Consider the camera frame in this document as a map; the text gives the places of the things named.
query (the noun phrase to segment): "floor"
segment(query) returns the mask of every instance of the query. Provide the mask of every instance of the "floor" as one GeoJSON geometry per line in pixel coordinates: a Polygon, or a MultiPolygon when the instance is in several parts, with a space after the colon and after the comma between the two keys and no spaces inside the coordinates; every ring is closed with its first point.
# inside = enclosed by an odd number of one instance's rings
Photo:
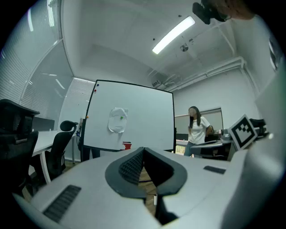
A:
{"type": "MultiPolygon", "coordinates": [[[[139,178],[139,181],[142,181],[142,180],[151,180],[145,168],[142,169],[142,172],[139,178]]],[[[138,186],[146,191],[147,199],[145,202],[145,206],[147,207],[147,209],[152,215],[155,215],[156,206],[154,205],[154,195],[157,193],[156,186],[154,185],[152,181],[139,183],[138,186]]]]}
{"type": "MultiPolygon", "coordinates": [[[[66,168],[63,170],[63,173],[69,171],[71,168],[73,168],[74,166],[78,165],[80,162],[76,162],[75,164],[72,163],[72,161],[65,161],[65,165],[66,168]]],[[[145,170],[145,168],[142,169],[139,181],[142,180],[151,180],[151,178],[149,177],[147,171],[145,170]]],[[[143,190],[146,191],[147,193],[147,199],[145,202],[145,206],[147,207],[147,209],[149,210],[149,212],[152,215],[155,215],[156,212],[156,206],[154,205],[154,195],[157,193],[156,192],[156,186],[154,185],[154,183],[152,181],[149,182],[143,182],[143,183],[139,183],[138,184],[139,188],[142,188],[143,190]]],[[[27,188],[24,187],[23,189],[23,196],[24,198],[30,202],[32,199],[31,194],[28,192],[27,188]]]]}

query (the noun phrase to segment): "whiteboard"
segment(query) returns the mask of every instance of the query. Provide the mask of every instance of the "whiteboard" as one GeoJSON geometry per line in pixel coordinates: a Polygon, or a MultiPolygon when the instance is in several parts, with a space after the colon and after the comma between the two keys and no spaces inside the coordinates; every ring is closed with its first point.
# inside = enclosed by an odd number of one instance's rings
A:
{"type": "Polygon", "coordinates": [[[154,88],[114,81],[96,81],[96,92],[89,101],[84,131],[84,146],[102,149],[154,147],[173,149],[174,107],[173,94],[154,88]],[[128,109],[123,133],[108,128],[109,114],[115,107],[128,109]]]}

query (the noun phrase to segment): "long dark hair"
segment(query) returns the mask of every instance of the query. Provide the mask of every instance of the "long dark hair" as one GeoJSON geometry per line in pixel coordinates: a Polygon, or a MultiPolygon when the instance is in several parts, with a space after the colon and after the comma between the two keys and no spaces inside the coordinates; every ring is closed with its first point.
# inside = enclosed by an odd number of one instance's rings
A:
{"type": "MultiPolygon", "coordinates": [[[[196,113],[197,113],[197,125],[199,126],[201,124],[201,113],[200,113],[200,111],[198,110],[198,108],[196,106],[191,106],[189,108],[189,110],[191,108],[196,110],[196,113]]],[[[191,117],[191,116],[189,117],[189,127],[190,127],[190,129],[193,128],[193,117],[191,117]]]]}

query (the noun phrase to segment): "black office chair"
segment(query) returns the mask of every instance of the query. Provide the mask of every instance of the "black office chair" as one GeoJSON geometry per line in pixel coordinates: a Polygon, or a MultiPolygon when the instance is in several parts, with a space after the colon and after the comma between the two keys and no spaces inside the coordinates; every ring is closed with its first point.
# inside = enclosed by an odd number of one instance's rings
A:
{"type": "MultiPolygon", "coordinates": [[[[76,131],[77,124],[78,123],[71,121],[63,121],[60,125],[60,128],[64,132],[58,133],[55,136],[51,151],[45,151],[46,165],[51,180],[61,175],[63,170],[66,168],[65,164],[62,166],[62,157],[65,153],[64,149],[76,131]]],[[[36,155],[32,158],[31,165],[35,168],[38,177],[42,179],[43,173],[39,155],[36,155]]]]}
{"type": "Polygon", "coordinates": [[[39,112],[8,99],[0,100],[0,176],[2,188],[22,195],[38,139],[32,123],[39,112]]]}
{"type": "Polygon", "coordinates": [[[267,135],[267,133],[265,133],[266,132],[266,128],[265,128],[266,123],[265,123],[264,119],[249,119],[249,120],[256,130],[257,137],[267,135]]]}

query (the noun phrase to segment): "white desk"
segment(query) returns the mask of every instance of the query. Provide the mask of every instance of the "white desk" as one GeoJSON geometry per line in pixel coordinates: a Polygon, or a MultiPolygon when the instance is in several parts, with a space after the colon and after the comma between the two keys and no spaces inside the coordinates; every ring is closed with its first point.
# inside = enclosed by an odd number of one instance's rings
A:
{"type": "MultiPolygon", "coordinates": [[[[35,145],[35,149],[34,149],[34,152],[32,155],[32,157],[33,157],[33,156],[40,154],[42,170],[44,173],[46,183],[50,183],[50,176],[48,173],[48,168],[46,166],[45,150],[52,148],[55,136],[58,133],[60,133],[60,131],[39,131],[38,140],[37,140],[37,143],[35,145]]],[[[71,139],[72,139],[72,162],[74,162],[74,158],[75,158],[74,157],[74,148],[73,148],[73,141],[74,141],[75,136],[76,135],[73,135],[71,137],[71,139]]]]}
{"type": "Polygon", "coordinates": [[[187,146],[187,144],[188,144],[188,140],[187,141],[176,140],[176,145],[187,146]]]}

